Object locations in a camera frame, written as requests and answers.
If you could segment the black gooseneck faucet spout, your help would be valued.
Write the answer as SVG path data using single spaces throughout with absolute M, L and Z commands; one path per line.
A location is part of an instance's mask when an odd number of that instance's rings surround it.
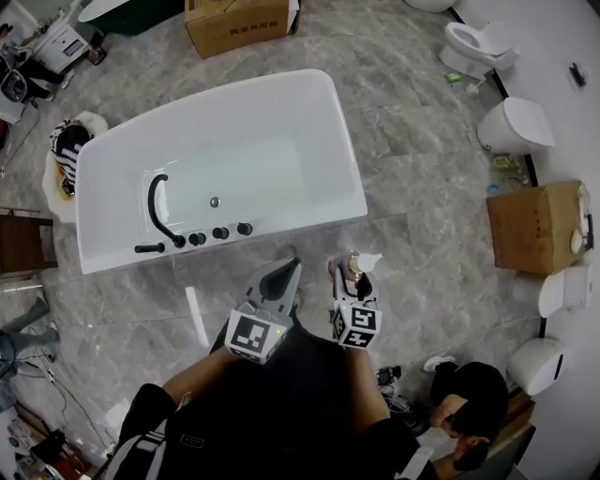
M 183 248 L 186 244 L 186 238 L 181 234 L 175 234 L 167 228 L 158 218 L 156 209 L 156 191 L 160 182 L 166 182 L 169 176 L 165 173 L 160 173 L 151 181 L 147 194 L 147 209 L 148 215 L 154 227 L 161 233 L 167 236 L 176 248 Z

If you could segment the dark green bathtub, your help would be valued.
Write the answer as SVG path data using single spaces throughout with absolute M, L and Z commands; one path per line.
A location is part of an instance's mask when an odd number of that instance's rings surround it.
M 78 20 L 105 34 L 133 37 L 184 9 L 185 0 L 92 0 Z

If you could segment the green plastic items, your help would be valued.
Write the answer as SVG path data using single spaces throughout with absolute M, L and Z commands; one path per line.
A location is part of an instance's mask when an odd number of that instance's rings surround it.
M 492 182 L 487 187 L 488 196 L 513 192 L 531 185 L 522 157 L 513 154 L 496 156 L 491 160 Z

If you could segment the white smart toilet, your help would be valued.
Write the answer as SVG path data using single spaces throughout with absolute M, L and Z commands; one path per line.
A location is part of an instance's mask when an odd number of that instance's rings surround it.
M 554 338 L 525 342 L 507 363 L 510 379 L 530 397 L 540 394 L 561 375 L 566 347 Z

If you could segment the person's right forearm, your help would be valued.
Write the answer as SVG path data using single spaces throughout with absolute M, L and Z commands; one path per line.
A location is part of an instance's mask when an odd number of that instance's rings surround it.
M 355 428 L 366 430 L 389 419 L 390 411 L 377 384 L 368 351 L 350 348 L 345 351 L 345 358 Z

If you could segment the large cardboard box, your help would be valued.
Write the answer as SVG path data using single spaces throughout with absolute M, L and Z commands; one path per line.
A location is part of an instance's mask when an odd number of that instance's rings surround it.
M 185 27 L 207 59 L 288 36 L 300 9 L 301 0 L 186 0 Z

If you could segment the dark wooden cabinet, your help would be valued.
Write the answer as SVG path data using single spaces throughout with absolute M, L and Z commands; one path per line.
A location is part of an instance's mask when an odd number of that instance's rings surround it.
M 0 281 L 28 279 L 58 267 L 44 254 L 42 231 L 53 233 L 53 220 L 17 214 L 8 208 L 0 213 Z

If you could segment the wooden furniture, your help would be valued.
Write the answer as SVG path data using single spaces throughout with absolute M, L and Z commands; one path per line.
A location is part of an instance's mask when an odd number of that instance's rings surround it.
M 508 480 L 522 460 L 535 433 L 531 423 L 535 401 L 521 390 L 510 396 L 508 414 L 496 441 L 491 445 L 487 460 L 477 470 L 450 472 L 450 466 L 436 463 L 440 480 Z

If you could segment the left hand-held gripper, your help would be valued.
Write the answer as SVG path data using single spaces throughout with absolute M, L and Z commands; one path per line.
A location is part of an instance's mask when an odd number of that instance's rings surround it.
M 265 365 L 293 327 L 291 312 L 301 276 L 299 259 L 270 262 L 256 270 L 231 311 L 224 340 L 230 353 Z

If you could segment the white rounded toilet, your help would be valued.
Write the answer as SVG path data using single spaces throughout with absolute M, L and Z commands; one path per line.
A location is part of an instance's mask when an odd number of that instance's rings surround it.
M 508 97 L 491 109 L 476 134 L 480 144 L 493 154 L 531 155 L 555 146 L 543 108 L 519 97 Z

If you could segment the white bathtub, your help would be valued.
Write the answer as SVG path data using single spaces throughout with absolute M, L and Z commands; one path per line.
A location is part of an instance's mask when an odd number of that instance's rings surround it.
M 186 238 L 183 248 L 152 224 Z M 219 197 L 217 208 L 210 199 Z M 233 82 L 145 112 L 88 142 L 76 174 L 81 269 L 97 273 L 267 235 L 360 218 L 368 211 L 332 78 L 318 69 Z M 249 236 L 237 233 L 252 225 Z M 219 240 L 212 230 L 226 227 Z M 194 247 L 191 233 L 206 242 Z M 163 243 L 163 253 L 134 252 Z

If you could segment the white toilet with tank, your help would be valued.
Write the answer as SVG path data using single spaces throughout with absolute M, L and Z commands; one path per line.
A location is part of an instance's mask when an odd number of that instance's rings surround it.
M 520 57 L 515 39 L 502 22 L 490 22 L 480 30 L 450 22 L 444 36 L 446 44 L 439 53 L 442 63 L 476 80 L 484 80 L 492 69 L 510 68 Z

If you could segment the person's left forearm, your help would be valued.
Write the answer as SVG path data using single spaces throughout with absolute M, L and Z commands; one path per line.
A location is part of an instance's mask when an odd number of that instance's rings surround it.
M 225 347 L 210 353 L 202 360 L 186 368 L 165 382 L 163 390 L 176 405 L 192 400 L 219 381 L 239 357 Z

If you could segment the white vanity cabinet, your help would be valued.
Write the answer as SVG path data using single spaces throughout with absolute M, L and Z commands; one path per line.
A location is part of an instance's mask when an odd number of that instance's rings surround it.
M 33 59 L 54 73 L 62 73 L 90 49 L 93 32 L 75 17 L 55 22 L 39 40 Z

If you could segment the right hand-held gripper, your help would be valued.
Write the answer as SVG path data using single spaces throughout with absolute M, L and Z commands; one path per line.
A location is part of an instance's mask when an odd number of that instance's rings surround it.
M 344 266 L 331 269 L 334 316 L 333 336 L 338 345 L 347 349 L 366 350 L 381 330 L 381 312 L 377 309 L 351 304 L 354 299 L 354 276 Z M 355 283 L 359 301 L 376 301 L 379 287 L 371 276 L 361 276 Z

